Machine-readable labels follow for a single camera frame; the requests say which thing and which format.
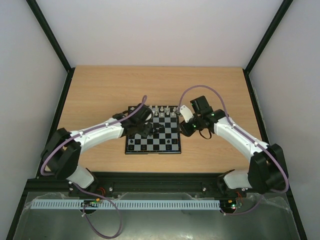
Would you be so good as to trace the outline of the black and white chessboard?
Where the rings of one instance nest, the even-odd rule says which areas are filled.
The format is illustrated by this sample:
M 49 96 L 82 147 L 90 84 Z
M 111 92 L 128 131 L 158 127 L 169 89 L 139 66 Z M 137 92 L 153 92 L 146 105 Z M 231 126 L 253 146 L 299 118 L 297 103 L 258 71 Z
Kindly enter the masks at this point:
M 126 155 L 142 155 L 142 154 L 181 154 L 181 138 L 179 133 L 179 117 L 175 112 L 172 117 L 171 113 L 176 105 L 150 105 L 154 116 L 150 123 L 160 123 L 165 126 L 161 133 L 142 137 L 139 134 L 127 136 L 125 143 Z M 171 145 L 172 150 L 167 150 L 167 145 Z

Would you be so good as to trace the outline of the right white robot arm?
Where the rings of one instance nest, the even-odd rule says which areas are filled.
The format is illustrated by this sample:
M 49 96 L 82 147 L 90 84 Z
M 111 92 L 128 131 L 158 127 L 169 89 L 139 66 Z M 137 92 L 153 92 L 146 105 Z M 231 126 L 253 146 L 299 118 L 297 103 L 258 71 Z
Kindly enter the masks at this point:
M 253 189 L 259 194 L 272 191 L 285 193 L 289 189 L 284 152 L 278 144 L 270 145 L 253 137 L 236 124 L 226 109 L 209 105 L 205 96 L 190 101 L 192 109 L 179 105 L 177 113 L 183 117 L 179 124 L 186 137 L 208 130 L 235 147 L 249 162 L 248 170 L 231 169 L 217 178 L 218 191 L 229 196 L 235 189 Z

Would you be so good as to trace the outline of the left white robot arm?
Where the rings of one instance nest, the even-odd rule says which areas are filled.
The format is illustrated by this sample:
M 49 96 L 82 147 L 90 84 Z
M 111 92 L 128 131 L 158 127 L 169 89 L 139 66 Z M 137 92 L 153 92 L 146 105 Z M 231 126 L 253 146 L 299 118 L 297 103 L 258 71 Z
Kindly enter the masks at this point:
M 147 136 L 152 131 L 154 113 L 150 107 L 140 103 L 131 111 L 116 113 L 108 120 L 88 128 L 56 130 L 41 153 L 43 164 L 40 174 L 67 180 L 82 189 L 90 187 L 95 177 L 79 164 L 80 155 L 109 140 L 135 134 Z

